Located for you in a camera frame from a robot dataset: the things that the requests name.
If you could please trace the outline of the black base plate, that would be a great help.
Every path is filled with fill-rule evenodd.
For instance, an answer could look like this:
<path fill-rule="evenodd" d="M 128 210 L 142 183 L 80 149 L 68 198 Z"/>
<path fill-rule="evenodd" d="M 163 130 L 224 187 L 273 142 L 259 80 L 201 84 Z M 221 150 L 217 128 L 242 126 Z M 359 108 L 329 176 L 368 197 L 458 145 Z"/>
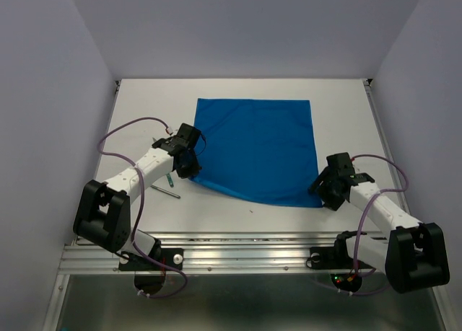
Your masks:
<path fill-rule="evenodd" d="M 122 252 L 122 255 L 118 263 L 118 270 L 121 272 L 160 272 L 183 269 L 184 250 L 179 247 L 161 250 L 160 257 L 156 259 L 162 264 L 161 266 L 130 252 Z"/>
<path fill-rule="evenodd" d="M 347 250 L 338 250 L 334 246 L 311 247 L 305 264 L 313 270 L 350 270 L 354 267 Z"/>

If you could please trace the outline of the green handled knife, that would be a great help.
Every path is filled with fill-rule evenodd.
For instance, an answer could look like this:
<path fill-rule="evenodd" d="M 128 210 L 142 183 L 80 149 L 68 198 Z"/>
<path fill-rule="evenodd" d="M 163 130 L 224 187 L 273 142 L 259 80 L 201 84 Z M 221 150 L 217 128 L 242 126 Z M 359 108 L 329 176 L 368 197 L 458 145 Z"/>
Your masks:
<path fill-rule="evenodd" d="M 170 176 L 170 174 L 166 174 L 165 176 L 166 176 L 166 178 L 167 178 L 167 181 L 168 181 L 169 186 L 170 186 L 171 188 L 173 188 L 173 187 L 174 187 L 174 182 L 173 182 L 172 177 Z"/>

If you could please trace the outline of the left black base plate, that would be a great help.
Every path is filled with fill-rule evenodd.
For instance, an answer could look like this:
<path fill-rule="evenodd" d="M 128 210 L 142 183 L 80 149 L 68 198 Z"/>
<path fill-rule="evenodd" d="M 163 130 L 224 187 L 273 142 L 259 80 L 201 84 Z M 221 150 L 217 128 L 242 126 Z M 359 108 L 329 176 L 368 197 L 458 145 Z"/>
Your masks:
<path fill-rule="evenodd" d="M 118 263 L 118 270 L 121 272 L 160 272 L 183 269 L 184 250 L 179 247 L 161 250 L 160 257 L 156 259 L 162 264 L 161 266 L 130 252 L 122 252 L 122 255 Z"/>

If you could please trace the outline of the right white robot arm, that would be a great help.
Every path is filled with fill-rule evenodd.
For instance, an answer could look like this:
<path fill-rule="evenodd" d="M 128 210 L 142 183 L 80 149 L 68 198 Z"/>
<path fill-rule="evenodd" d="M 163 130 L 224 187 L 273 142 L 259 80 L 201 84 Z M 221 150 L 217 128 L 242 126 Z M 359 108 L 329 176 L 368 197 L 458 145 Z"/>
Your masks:
<path fill-rule="evenodd" d="M 383 273 L 400 294 L 449 283 L 444 234 L 437 224 L 405 212 L 387 196 L 388 189 L 355 169 L 348 153 L 327 156 L 326 161 L 309 193 L 331 211 L 349 203 L 362 215 L 357 230 L 338 234 L 332 246 L 310 248 L 308 268 L 330 270 L 334 288 L 355 296 L 363 294 L 363 278 L 375 272 Z"/>

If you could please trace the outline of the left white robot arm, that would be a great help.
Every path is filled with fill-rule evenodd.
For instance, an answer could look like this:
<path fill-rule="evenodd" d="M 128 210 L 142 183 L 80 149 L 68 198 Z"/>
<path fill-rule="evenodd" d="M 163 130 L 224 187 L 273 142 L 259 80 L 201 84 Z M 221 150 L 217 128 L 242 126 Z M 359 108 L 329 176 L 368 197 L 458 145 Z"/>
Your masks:
<path fill-rule="evenodd" d="M 199 174 L 195 147 L 201 131 L 182 124 L 178 132 L 161 138 L 137 162 L 103 182 L 90 180 L 83 188 L 73 232 L 111 253 L 130 253 L 146 269 L 161 262 L 160 240 L 138 230 L 141 216 L 131 220 L 131 205 L 140 200 L 142 213 L 145 190 L 158 179 L 176 172 L 182 179 Z"/>

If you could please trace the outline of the aluminium rail frame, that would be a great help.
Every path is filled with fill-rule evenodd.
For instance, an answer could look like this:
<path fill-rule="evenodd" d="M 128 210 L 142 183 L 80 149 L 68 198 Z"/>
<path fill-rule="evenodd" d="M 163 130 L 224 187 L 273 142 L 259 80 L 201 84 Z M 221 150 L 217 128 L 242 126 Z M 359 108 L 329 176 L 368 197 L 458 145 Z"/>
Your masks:
<path fill-rule="evenodd" d="M 199 98 L 310 100 L 318 163 L 338 151 L 388 156 L 364 79 L 124 79 L 110 121 L 142 115 L 193 120 Z M 332 244 L 360 212 L 249 203 L 177 181 L 179 199 L 152 192 L 142 226 L 182 247 L 189 278 L 172 298 L 136 294 L 133 273 L 78 238 L 64 248 L 46 330 L 456 330 L 446 290 L 387 290 L 347 297 L 306 265 L 313 245 Z"/>

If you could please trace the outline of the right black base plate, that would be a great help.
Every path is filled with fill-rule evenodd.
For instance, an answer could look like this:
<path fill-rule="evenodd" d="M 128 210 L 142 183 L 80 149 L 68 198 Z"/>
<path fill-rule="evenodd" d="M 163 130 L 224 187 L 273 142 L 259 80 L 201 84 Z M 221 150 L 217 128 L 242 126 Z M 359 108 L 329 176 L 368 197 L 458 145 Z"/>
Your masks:
<path fill-rule="evenodd" d="M 350 270 L 354 267 L 347 250 L 338 250 L 334 246 L 311 247 L 305 264 L 313 270 Z"/>

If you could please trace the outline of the blue cloth napkin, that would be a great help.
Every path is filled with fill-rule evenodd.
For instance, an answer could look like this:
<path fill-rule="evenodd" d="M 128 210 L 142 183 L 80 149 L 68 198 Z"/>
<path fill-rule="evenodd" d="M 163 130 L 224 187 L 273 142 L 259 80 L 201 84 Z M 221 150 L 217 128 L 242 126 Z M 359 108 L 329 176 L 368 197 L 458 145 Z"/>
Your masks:
<path fill-rule="evenodd" d="M 322 206 L 308 192 L 319 175 L 310 101 L 200 98 L 194 125 L 206 141 L 192 182 L 254 203 Z"/>

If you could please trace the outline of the silver metal fork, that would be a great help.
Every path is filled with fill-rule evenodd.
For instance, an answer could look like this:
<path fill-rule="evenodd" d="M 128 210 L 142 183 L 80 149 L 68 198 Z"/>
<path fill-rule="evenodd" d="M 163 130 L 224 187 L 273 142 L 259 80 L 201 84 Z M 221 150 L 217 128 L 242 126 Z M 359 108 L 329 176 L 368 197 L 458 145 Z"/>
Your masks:
<path fill-rule="evenodd" d="M 158 187 L 158 186 L 156 186 L 156 185 L 150 185 L 150 187 L 151 187 L 151 189 L 156 190 L 156 191 L 159 191 L 159 192 L 164 193 L 164 194 L 166 194 L 166 195 L 169 195 L 170 197 L 177 198 L 177 199 L 181 199 L 181 196 L 180 196 L 180 195 L 178 195 L 178 194 L 176 194 L 176 193 L 173 193 L 173 192 L 171 192 L 171 191 L 169 191 L 169 190 L 166 190 L 166 189 L 164 189 L 164 188 Z"/>

